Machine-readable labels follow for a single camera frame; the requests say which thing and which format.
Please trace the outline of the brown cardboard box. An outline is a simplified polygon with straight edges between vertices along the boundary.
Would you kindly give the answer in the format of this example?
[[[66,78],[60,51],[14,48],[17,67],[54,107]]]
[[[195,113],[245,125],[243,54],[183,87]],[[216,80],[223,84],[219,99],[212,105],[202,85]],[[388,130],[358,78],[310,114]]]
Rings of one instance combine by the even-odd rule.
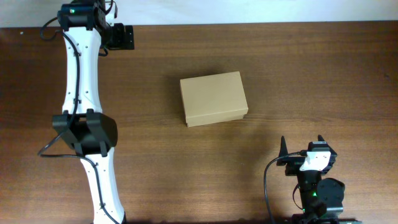
[[[189,128],[242,119],[249,110],[239,71],[181,79],[180,90]]]

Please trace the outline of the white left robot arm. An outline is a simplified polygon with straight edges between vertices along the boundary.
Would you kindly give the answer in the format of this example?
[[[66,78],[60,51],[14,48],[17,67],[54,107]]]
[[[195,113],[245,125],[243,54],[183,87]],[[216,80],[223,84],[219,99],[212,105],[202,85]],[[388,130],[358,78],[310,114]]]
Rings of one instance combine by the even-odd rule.
[[[93,200],[94,223],[125,223],[114,174],[118,131],[113,118],[103,114],[98,92],[98,59],[109,50],[134,49],[132,26],[109,24],[117,14],[113,1],[72,1],[57,12],[67,50],[67,90],[62,113],[52,125],[85,169]]]

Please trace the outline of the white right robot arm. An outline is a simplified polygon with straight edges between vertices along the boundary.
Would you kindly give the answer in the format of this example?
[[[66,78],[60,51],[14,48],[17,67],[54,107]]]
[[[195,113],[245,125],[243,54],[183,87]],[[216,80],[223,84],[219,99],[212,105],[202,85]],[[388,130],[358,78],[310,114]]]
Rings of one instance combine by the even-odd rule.
[[[321,135],[317,141],[297,155],[289,153],[285,137],[281,137],[278,166],[285,167],[286,176],[295,176],[302,211],[292,215],[292,223],[338,223],[343,212],[345,185],[333,178],[323,178],[336,162],[337,153]]]

